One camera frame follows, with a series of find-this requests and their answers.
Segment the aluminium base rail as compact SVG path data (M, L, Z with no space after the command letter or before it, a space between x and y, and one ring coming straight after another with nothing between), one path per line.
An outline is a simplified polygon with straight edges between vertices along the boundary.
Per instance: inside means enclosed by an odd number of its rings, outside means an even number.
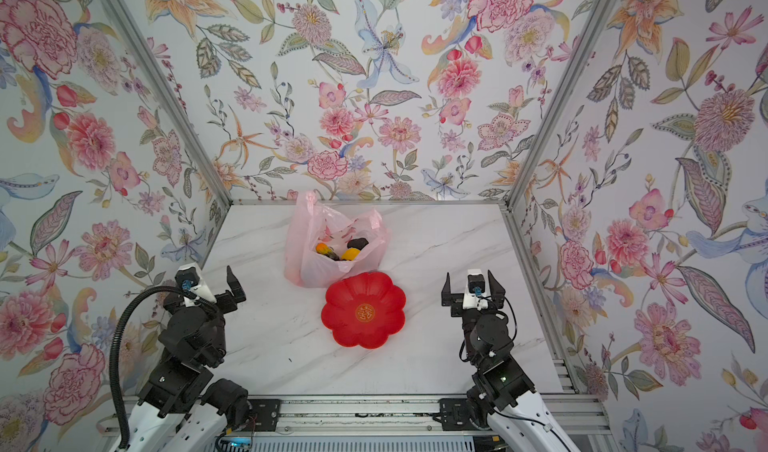
M256 433L275 436L489 435L440 405L441 395L252 395ZM545 405L571 435L609 435L609 420L588 395L546 394Z

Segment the dark avocado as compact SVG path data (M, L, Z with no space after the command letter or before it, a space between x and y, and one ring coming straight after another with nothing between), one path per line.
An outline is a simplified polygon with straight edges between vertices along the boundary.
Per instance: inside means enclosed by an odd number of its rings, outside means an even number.
M347 243L347 248L362 251L368 244L369 244L369 241L366 238L361 237L361 238L350 240Z

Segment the red flower-shaped plate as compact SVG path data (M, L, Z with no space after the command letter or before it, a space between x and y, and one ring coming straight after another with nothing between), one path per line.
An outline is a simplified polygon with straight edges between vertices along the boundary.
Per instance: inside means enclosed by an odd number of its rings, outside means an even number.
M367 272L331 285L321 312L323 325L342 347L375 350L406 322L406 295L382 272Z

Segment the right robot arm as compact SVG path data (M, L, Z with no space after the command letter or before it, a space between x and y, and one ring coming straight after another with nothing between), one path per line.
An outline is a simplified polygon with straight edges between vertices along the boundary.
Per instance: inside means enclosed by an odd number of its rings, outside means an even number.
M517 319L512 309L504 309L506 291L494 275L468 270L462 293L454 293L447 278L440 297L441 305L462 321L459 360L474 368L464 399L439 401L442 428L492 432L511 451L576 451L512 355Z

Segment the pink plastic bag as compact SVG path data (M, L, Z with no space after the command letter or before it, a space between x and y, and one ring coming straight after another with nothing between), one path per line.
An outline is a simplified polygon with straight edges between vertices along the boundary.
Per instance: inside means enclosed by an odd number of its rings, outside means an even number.
M299 287L325 288L372 272L381 264L390 238L378 211L349 218L322 204L315 193L302 193L288 229L284 276Z

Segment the yellow lemon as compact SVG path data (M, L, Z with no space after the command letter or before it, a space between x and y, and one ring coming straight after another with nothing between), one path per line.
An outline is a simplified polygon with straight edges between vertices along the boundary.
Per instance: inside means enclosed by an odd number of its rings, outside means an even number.
M347 249L341 256L342 261L354 261L358 255L360 254L360 250L356 248L349 248Z

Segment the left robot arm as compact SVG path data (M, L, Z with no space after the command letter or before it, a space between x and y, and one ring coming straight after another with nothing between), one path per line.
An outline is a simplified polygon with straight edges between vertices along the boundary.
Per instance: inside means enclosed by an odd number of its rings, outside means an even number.
M114 451L183 451L246 422L248 392L213 369L227 354L226 315L246 300L234 273L228 287L214 293L195 264L181 266L172 285L151 286L126 307L115 326L108 375L119 439ZM163 358L152 370L132 409L120 385L120 353L133 312L147 299L164 295L170 318L159 333Z

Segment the large orange red mango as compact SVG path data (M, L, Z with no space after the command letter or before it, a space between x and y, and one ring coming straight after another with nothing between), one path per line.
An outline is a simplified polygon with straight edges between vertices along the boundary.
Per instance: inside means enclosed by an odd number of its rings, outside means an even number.
M329 245L323 242L319 242L315 246L315 252L321 256L324 256L326 258L329 258L333 261L340 261L340 257L338 254L334 251L333 248L331 248Z

